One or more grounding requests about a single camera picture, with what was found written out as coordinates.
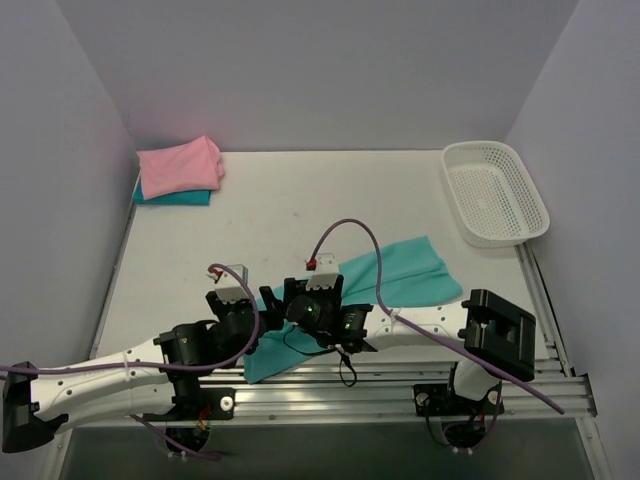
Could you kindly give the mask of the mint green t-shirt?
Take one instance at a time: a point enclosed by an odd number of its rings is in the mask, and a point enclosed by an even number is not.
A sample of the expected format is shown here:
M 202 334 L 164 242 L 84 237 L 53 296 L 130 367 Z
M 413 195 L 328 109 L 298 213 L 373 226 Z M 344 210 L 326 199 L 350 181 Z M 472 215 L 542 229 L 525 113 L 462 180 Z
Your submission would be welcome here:
M 382 297 L 395 307 L 426 307 L 448 303 L 462 294 L 426 236 L 381 248 Z M 377 260 L 371 251 L 339 265 L 344 277 L 345 305 L 375 304 Z M 286 322 L 279 330 L 265 332 L 255 351 L 243 357 L 244 378 L 259 383 L 311 359 L 323 350 L 315 339 Z

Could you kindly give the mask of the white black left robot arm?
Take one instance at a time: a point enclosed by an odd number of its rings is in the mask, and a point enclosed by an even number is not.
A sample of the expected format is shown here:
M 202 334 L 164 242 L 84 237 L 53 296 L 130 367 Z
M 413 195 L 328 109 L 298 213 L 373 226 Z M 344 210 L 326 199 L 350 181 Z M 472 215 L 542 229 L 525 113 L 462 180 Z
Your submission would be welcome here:
M 141 415 L 189 420 L 214 412 L 201 378 L 236 365 L 236 354 L 254 353 L 259 338 L 282 327 L 284 304 L 271 288 L 259 290 L 262 306 L 248 299 L 206 301 L 212 320 L 180 324 L 108 357 L 47 371 L 30 362 L 11 366 L 2 388 L 2 450 L 19 453 L 51 442 L 78 425 Z

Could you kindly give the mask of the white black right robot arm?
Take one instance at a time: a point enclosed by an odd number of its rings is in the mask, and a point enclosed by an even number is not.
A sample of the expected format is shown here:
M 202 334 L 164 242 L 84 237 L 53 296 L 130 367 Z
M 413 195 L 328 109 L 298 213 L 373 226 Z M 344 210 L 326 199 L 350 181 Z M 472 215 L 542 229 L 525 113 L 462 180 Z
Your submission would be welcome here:
M 396 347 L 433 347 L 444 341 L 463 358 L 453 368 L 444 400 L 455 412 L 469 411 L 499 382 L 496 369 L 518 379 L 534 379 L 536 319 L 504 298 L 474 289 L 463 301 L 432 307 L 346 305 L 344 277 L 320 287 L 315 280 L 284 281 L 284 318 L 323 349 L 354 355 Z

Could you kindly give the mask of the folded teal t-shirt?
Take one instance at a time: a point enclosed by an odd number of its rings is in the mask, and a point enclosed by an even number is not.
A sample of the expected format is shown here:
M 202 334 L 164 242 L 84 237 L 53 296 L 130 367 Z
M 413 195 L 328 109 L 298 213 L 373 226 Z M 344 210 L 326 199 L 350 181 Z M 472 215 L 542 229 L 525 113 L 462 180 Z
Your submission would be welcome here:
M 192 190 L 174 192 L 146 199 L 143 195 L 141 183 L 136 184 L 133 192 L 133 202 L 139 205 L 154 206 L 207 206 L 210 203 L 210 190 Z

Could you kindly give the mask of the folded pink t-shirt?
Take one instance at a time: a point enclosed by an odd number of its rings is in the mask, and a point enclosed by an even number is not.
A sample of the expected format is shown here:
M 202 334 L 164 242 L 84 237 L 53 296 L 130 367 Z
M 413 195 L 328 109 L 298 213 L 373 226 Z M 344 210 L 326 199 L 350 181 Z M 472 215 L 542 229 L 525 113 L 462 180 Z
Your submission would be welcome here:
M 188 143 L 137 152 L 145 200 L 188 191 L 215 191 L 225 176 L 219 147 L 206 135 Z

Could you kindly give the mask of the white perforated plastic basket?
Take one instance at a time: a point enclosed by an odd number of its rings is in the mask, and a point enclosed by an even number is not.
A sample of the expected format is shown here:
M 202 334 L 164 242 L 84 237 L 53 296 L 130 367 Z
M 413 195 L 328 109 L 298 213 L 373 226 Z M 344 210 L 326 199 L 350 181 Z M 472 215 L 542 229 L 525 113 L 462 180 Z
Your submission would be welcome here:
M 461 236 L 504 248 L 544 235 L 550 217 L 518 153 L 497 141 L 465 141 L 441 152 L 441 182 Z

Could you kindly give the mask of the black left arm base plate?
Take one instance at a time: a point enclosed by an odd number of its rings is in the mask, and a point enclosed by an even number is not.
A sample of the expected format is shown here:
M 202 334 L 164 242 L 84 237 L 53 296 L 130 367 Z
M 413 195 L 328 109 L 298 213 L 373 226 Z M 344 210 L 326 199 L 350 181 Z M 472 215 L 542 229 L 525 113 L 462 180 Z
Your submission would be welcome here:
M 235 390 L 233 388 L 205 388 L 195 395 L 178 395 L 171 399 L 172 408 L 163 414 L 145 413 L 150 422 L 223 421 L 234 417 Z

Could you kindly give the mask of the aluminium mounting rail frame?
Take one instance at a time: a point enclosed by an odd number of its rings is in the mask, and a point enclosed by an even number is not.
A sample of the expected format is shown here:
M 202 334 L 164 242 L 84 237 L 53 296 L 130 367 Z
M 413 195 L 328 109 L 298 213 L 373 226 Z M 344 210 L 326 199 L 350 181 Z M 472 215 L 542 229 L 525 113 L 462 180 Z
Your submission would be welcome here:
M 483 280 L 498 293 L 515 295 L 515 301 L 524 301 L 524 307 L 535 310 L 535 302 L 541 294 L 535 293 L 535 282 L 529 281 L 528 274 L 534 273 L 530 263 L 521 263 L 519 247 L 503 249 L 477 249 L 468 245 L 457 245 L 457 249 L 445 248 L 444 243 L 436 249 L 441 252 L 449 270 L 469 293 L 470 287 L 480 287 Z M 210 316 L 204 306 L 204 294 L 210 290 L 210 281 L 200 270 L 205 264 L 204 254 L 191 252 L 186 260 L 161 260 L 164 254 L 134 253 L 134 247 L 123 249 L 118 261 L 110 293 L 104 307 L 96 343 L 92 353 L 111 354 L 116 347 L 121 350 L 126 345 L 138 344 L 147 336 L 157 335 L 157 331 L 171 329 L 170 320 L 187 320 L 187 316 L 200 318 Z M 271 254 L 268 260 L 254 263 L 249 260 L 252 288 L 258 281 L 281 282 L 276 274 L 290 276 L 299 274 L 300 258 L 276 258 Z M 558 334 L 550 333 L 549 326 L 537 328 L 536 379 L 532 386 L 557 401 L 565 409 L 561 416 L 540 400 L 527 392 L 505 382 L 503 400 L 506 420 L 591 418 L 595 414 L 593 398 L 586 377 L 576 377 L 566 373 L 565 360 L 560 360 Z M 235 394 L 234 418 L 232 425 L 259 424 L 339 424 L 339 423 L 380 423 L 417 421 L 414 413 L 412 387 L 414 384 L 438 386 L 446 382 L 449 368 L 453 365 L 453 353 L 440 347 L 399 347 L 386 353 L 363 354 L 354 362 L 359 381 L 352 388 L 345 387 L 339 380 L 338 356 L 327 355 L 316 358 L 302 366 L 289 369 L 262 383 L 249 385 L 243 377 L 242 362 L 237 368 L 216 370 L 211 376 L 202 377 L 201 390 L 207 394 L 222 393 L 231 389 Z M 150 413 L 142 407 L 155 406 L 160 402 L 161 393 L 169 397 L 169 384 L 148 385 L 137 388 L 145 393 L 132 393 L 136 404 L 127 406 L 125 413 L 100 414 L 100 421 L 116 421 L 128 412 Z

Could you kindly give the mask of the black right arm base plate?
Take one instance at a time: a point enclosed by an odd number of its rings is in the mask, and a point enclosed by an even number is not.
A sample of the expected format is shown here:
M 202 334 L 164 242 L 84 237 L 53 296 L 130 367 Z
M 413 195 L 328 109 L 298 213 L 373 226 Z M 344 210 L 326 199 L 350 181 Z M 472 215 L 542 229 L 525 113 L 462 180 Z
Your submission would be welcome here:
M 444 383 L 416 384 L 412 387 L 415 411 L 422 417 L 501 415 L 505 408 L 503 401 L 498 400 L 498 387 L 491 388 L 481 400 L 470 400 L 455 394 Z

